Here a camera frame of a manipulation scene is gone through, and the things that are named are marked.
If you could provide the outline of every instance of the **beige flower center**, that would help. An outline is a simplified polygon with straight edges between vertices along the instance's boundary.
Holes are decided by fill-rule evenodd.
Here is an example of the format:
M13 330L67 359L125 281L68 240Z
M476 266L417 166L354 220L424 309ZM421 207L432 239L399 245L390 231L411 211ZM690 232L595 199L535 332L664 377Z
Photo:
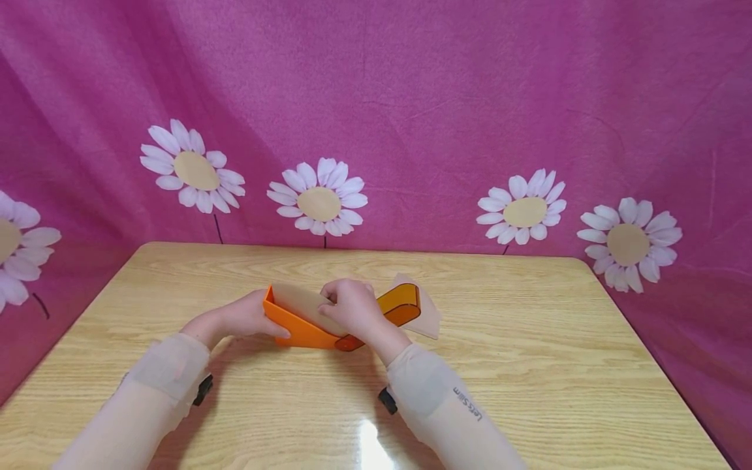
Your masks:
M504 220L517 228L538 225L546 217L546 201L541 198L522 198L504 208Z
M206 158L196 152L180 152L175 157L175 174L184 183L198 190L211 191L220 187L220 177Z
M316 186L298 196L298 208L311 219L326 222L337 217L342 203L331 189Z
M0 219L0 262L10 258L21 244L21 231L6 219Z
M650 251L650 240L645 232L631 223L621 223L611 229L606 245L614 260L622 266L637 264Z

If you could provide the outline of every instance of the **pink backdrop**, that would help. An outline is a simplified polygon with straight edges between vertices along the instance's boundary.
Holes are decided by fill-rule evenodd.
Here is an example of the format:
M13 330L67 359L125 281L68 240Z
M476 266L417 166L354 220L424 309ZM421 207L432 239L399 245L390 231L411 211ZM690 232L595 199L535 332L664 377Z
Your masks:
M329 247L592 265L580 215L629 196L670 211L676 263L608 292L752 468L750 2L26 0L0 26L0 190L62 233L34 296L0 315L0 400L140 244L219 241L139 159L178 119L244 176L240 208L214 210L225 243L322 246L265 194L321 156L368 196ZM566 182L561 222L486 238L478 200L539 168Z

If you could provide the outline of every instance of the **white petal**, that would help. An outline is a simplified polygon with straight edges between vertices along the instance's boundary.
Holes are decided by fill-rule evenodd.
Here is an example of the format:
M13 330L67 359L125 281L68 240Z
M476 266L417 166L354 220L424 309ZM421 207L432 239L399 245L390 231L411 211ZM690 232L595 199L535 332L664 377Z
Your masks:
M339 211L339 217L350 225L361 225L363 223L363 218L357 212L350 209Z
M681 236L681 229L679 227L674 227L672 229L657 230L649 234L647 237L654 245L659 247L670 247L677 241L681 240Z
M225 202L225 200L222 199L222 196L220 196L220 194L217 191L211 191L209 193L209 198L211 199L211 203L214 204L215 208L219 209L225 214L230 213L230 207L227 205L227 202Z
M177 144L183 150L190 150L190 137L188 129L177 119L170 119L170 130L177 140Z
M273 191L276 191L277 193L287 194L288 196L292 196L295 199L298 198L298 193L282 183L275 183L274 181L272 181L271 183L269 183L269 187L271 187L271 189Z
M648 256L655 260L658 266L670 266L676 261L676 251L669 247L650 247Z
M640 274L642 274L645 280L652 283L660 280L660 268L658 268L658 264L649 256L640 261Z
M227 164L227 155L218 150L211 150L206 153L206 160L217 169L224 168Z
M314 235L324 235L326 233L324 222L315 220L313 226L311 227L311 233Z
M206 152L206 147L204 147L204 139L201 137L201 134L199 134L199 131L191 129L188 136L190 137L191 150L198 155L203 155L204 152Z
M300 230L309 230L314 226L314 220L310 217L300 217L295 221L295 227Z
M350 178L345 181L342 186L337 188L335 192L337 193L337 196L344 198L349 194L360 193L360 190L362 190L364 186L365 183L361 177Z
M339 162L334 167L332 173L329 174L329 178L326 179L326 187L336 190L344 184L347 179L347 163Z
M334 223L334 220L330 220L324 224L324 228L326 228L326 231L332 234L332 236L335 237L341 237L342 232L340 231L339 227L337 227L337 224Z
M27 248L46 247L56 243L60 238L61 235L58 229L39 227L23 234L21 244Z
M25 202L13 205L13 224L19 229L30 229L41 220L39 212Z
M236 195L237 197L245 196L245 189L243 189L242 186L238 186L237 184L230 184L230 183L226 183L223 181L222 187L230 191L232 194Z
M297 198L293 198L287 194L277 193L275 191L267 191L266 195L269 196L272 201L282 205L295 205L298 202Z
M653 203L650 201L640 201L637 204L637 218L635 219L635 225L638 227L644 227L646 223L650 222L650 218L653 216Z
M280 214L282 217L294 218L303 215L303 211L295 206L283 205L277 208L277 214Z
M493 225L494 223L499 223L502 220L504 220L504 216L499 212L489 212L475 219L475 221L480 223L481 225Z
M177 176L160 176L156 179L156 185L163 190L177 191L183 187L183 180Z
M508 223L497 223L486 231L486 238L498 238L508 227Z
M214 209L214 205L211 203L211 196L204 190L197 190L198 199L196 199L196 207L204 214L211 214Z
M149 135L151 135L151 138L169 153L172 153L173 155L178 155L180 153L180 145L177 142L177 139L167 129L163 129L159 126L151 126L149 128Z
M626 269L626 283L632 287L632 290L638 294L642 294L642 281L640 280L640 274L637 272L637 266L631 265Z
M541 187L538 189L538 197L539 198L545 198L548 195L548 192L551 191L551 188L553 187L553 181L556 179L556 172L552 171L548 174L545 180L543 180L543 183L541 184Z
M335 166L337 166L337 161L334 159L319 159L319 166L316 173L319 177L319 186L326 186L326 182L329 179L329 173L332 172Z
M604 230L611 230L614 226L616 226L620 220L619 220L619 213L616 212L616 209L610 208L607 205L600 205L595 208L594 212L596 215L599 215L603 217L604 219L611 222L611 225L608 229Z
M522 199L527 194L527 181L520 175L509 178L509 192L515 199Z
M556 186L551 189L551 192L548 193L548 196L546 196L546 204L552 204L554 201L556 201L559 196L562 195L562 191L566 187L566 184L564 184L564 181L560 181L559 183L556 183Z
M29 298L29 291L21 281L0 270L0 293L6 302L12 305L21 305Z
M16 202L10 196L0 191L0 218L12 220L15 204Z
M352 225L350 225L349 223L345 222L342 219L337 218L337 219L334 219L333 222L337 226L339 231L342 232L342 235L347 235L354 230Z
M512 195L509 194L507 190L503 190L502 188L493 187L488 190L488 195L491 198L501 202L503 204L502 207L506 207L510 202L512 202Z
M619 203L619 215L624 223L634 223L637 220L637 201L634 198L624 198Z
M548 236L548 229L542 223L532 226L530 229L530 236L535 240L543 240Z
M593 227L595 230L611 230L614 228L614 224L609 219L595 215L591 212L582 214L580 220Z
M557 223L561 222L562 216L561 214L548 214L546 217L543 217L543 225L553 227Z
M33 262L19 256L11 256L3 263L5 272L18 280L37 280L42 270Z
M585 229L577 232L577 237L583 240L592 241L593 243L605 243L608 237L600 230Z
M245 184L245 178L241 176L240 173L228 170L227 168L220 168L217 170L217 176L220 177L220 180L223 183L230 183L230 184Z
M527 196L537 196L543 186L543 182L546 180L546 169L541 168L537 170L530 178L530 182L527 184Z
M496 241L502 245L506 245L510 241L514 240L514 236L517 234L517 227L509 226L504 232L499 235Z
M517 234L514 236L514 240L517 242L517 244L520 244L520 245L527 244L529 239L530 239L530 229L528 229L527 227L523 227L517 230Z
M566 201L564 199L557 199L553 202L550 206L548 206L548 210L546 211L546 214L558 214L561 211L566 209Z
M232 207L236 209L240 208L240 204L238 204L238 200L235 199L235 197L232 195L230 191L220 186L217 188L217 192L220 194L220 196L222 196L222 199L224 199L225 202L227 202L227 204L231 205Z
M172 174L174 171L172 165L164 163L158 159L153 159L150 156L142 156L141 164L157 174Z
M608 266L605 270L604 279L606 281L606 285L609 287L614 286L614 281L616 278L616 274L619 272L619 265L614 263L610 266Z
M50 255L55 253L55 250L49 247L36 247L36 248L19 248L16 250L15 255L27 259L36 266L41 266L47 262Z
M298 193L305 193L305 180L295 170L285 170L282 172L282 177L287 186L293 188Z
M342 198L342 206L348 209L360 209L366 204L368 204L368 198L365 194L350 194Z
M187 208L191 208L199 200L199 191L194 187L186 186L177 194L177 200Z
M608 247L605 245L590 245L585 248L585 254L593 259L604 259L606 256L610 255Z
M505 207L505 204L494 198L481 198L478 201L478 207L487 212L499 212Z
M597 259L593 264L593 272L596 274L603 274L611 265L614 264L614 257L606 256L605 258Z
M172 155L153 145L141 145L141 152L144 152L144 155L146 156L150 156L153 159L157 159L160 162L168 163L170 165L173 165L175 161L175 158Z
M298 175L303 178L305 189L309 190L310 188L316 186L316 172L309 164L305 162L299 163Z
M648 223L647 227L645 227L645 232L650 234L658 230L672 229L674 227L676 227L676 219L668 211L663 211Z
M614 288L617 292L629 292L629 283L626 282L626 269L621 266L614 274Z

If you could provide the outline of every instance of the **person's right hand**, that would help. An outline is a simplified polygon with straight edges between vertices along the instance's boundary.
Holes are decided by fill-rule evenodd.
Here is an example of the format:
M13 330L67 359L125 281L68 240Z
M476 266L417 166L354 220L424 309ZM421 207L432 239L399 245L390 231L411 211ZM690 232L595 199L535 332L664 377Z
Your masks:
M385 323L389 324L370 284L354 279L333 280L321 289L321 295L335 304L321 305L319 313L365 343Z

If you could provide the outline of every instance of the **orange folded paper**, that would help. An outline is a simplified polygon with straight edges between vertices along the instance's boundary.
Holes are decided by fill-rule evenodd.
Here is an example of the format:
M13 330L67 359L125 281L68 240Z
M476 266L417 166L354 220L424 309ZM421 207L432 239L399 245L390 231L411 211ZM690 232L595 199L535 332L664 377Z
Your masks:
M420 316L420 292L415 284L398 285L379 297L378 304L384 317L397 326L402 326ZM266 291L263 305L266 316L290 332L289 338L276 339L280 346L338 349L348 352L363 346L363 342L355 336L332 335L295 312L277 305L274 301L274 286L269 286Z

